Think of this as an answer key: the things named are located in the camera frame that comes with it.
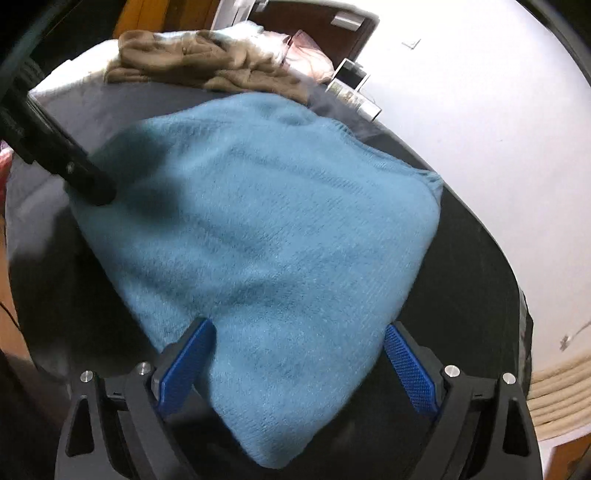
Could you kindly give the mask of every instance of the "silver bolt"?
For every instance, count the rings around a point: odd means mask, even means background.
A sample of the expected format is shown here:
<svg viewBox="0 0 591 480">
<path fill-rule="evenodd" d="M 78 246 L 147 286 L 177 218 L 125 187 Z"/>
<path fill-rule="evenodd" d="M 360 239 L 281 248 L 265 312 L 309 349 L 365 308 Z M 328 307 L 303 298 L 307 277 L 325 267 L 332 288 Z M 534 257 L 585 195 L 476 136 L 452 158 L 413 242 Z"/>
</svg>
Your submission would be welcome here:
<svg viewBox="0 0 591 480">
<path fill-rule="evenodd" d="M 135 369 L 140 375 L 147 375 L 152 371 L 152 365 L 148 362 L 141 362 Z"/>
<path fill-rule="evenodd" d="M 515 383 L 515 375 L 507 372 L 506 374 L 503 374 L 503 380 L 507 385 L 513 385 Z"/>
<path fill-rule="evenodd" d="M 443 371 L 447 374 L 448 377 L 455 378 L 460 374 L 460 369 L 455 365 L 448 365 L 443 369 Z"/>
<path fill-rule="evenodd" d="M 92 380 L 92 378 L 94 377 L 94 373 L 92 373 L 90 370 L 84 370 L 81 374 L 80 374 L 80 381 L 82 383 L 88 383 L 90 380 Z"/>
</svg>

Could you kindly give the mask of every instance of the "dark gray cloth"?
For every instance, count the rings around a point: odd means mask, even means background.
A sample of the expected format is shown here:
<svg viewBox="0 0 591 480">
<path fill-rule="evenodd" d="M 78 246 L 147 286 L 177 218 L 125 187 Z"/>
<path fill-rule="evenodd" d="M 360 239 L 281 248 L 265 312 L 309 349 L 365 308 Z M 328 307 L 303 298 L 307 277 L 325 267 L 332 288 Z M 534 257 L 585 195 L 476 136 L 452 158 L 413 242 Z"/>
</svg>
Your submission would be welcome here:
<svg viewBox="0 0 591 480">
<path fill-rule="evenodd" d="M 93 101 L 80 99 L 77 112 L 72 98 L 57 98 L 47 107 L 87 150 L 139 119 L 224 96 L 170 85 L 159 85 L 160 97 L 146 84 L 109 87 L 114 90 L 97 90 Z M 165 103 L 157 100 L 163 95 Z M 125 107 L 115 110 L 118 103 Z M 309 108 L 343 122 L 364 143 L 428 168 L 394 134 L 363 120 L 320 88 L 312 91 Z M 86 368 L 102 375 L 124 373 L 153 357 L 79 236 L 61 179 L 16 159 L 6 217 L 12 292 L 40 368 L 67 381 Z M 520 294 L 495 241 L 446 189 L 439 229 L 398 318 L 444 364 L 482 377 L 511 371 L 527 389 L 532 322 Z M 402 478 L 430 426 L 415 414 L 385 355 L 349 404 L 282 471 L 270 474 L 256 466 L 215 415 L 205 416 L 172 419 L 171 424 L 190 460 L 208 478 Z"/>
</svg>

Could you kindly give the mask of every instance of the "blue knit fabric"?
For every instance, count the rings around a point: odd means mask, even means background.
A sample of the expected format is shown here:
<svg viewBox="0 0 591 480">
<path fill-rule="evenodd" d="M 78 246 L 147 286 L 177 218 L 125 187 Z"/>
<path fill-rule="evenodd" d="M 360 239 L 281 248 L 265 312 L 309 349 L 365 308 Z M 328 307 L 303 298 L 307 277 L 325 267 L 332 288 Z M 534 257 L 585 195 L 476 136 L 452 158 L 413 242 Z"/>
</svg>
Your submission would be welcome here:
<svg viewBox="0 0 591 480">
<path fill-rule="evenodd" d="M 91 161 L 117 183 L 83 235 L 152 343 L 198 316 L 201 393 L 280 468 L 374 365 L 439 220 L 441 180 L 282 97 L 246 93 L 142 121 Z"/>
</svg>

